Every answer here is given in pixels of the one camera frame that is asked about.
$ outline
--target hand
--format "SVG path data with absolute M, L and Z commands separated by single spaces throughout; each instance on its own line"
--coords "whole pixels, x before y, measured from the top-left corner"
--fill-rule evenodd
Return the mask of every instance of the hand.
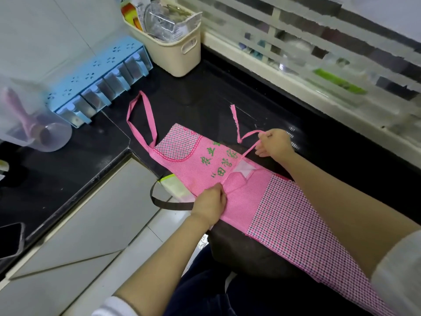
M 219 220 L 226 204 L 227 195 L 224 193 L 222 185 L 217 183 L 197 196 L 191 216 L 201 218 L 209 229 Z
M 261 142 L 256 145 L 256 155 L 261 158 L 272 157 L 280 162 L 285 157 L 294 153 L 291 138 L 284 130 L 273 128 L 265 133 L 259 133 Z

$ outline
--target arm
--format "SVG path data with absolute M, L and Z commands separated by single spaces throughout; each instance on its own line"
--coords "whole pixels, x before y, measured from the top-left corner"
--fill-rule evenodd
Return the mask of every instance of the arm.
M 296 154 L 285 131 L 270 130 L 259 138 L 256 154 L 271 156 L 291 174 L 368 278 L 395 244 L 421 229 L 411 219 Z
M 200 194 L 174 234 L 115 292 L 139 316 L 160 316 L 203 234 L 221 217 L 227 196 L 221 184 Z

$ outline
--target person's left hand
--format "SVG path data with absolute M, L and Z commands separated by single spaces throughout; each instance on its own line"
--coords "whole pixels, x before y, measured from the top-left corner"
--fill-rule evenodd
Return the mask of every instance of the person's left hand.
M 192 209 L 191 216 L 200 217 L 208 225 L 208 229 L 218 222 L 225 205 L 227 204 L 227 195 L 222 189 L 220 183 L 216 183 L 213 187 L 204 190 L 202 194 L 197 196 Z

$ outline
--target dark pants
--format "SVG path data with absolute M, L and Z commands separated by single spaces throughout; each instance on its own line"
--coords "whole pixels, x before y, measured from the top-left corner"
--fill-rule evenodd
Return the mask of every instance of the dark pants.
M 370 315 L 308 277 L 279 280 L 237 275 L 225 293 L 230 272 L 213 259 L 207 245 L 181 278 L 164 316 L 338 315 L 343 311 Z

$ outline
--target beige plastic basket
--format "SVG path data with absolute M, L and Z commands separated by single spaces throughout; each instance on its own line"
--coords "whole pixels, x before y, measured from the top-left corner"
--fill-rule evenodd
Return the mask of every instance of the beige plastic basket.
M 146 46 L 152 61 L 173 76 L 184 76 L 199 64 L 200 24 L 181 40 L 163 43 L 140 31 L 126 20 L 124 22 L 130 27 L 131 34 Z

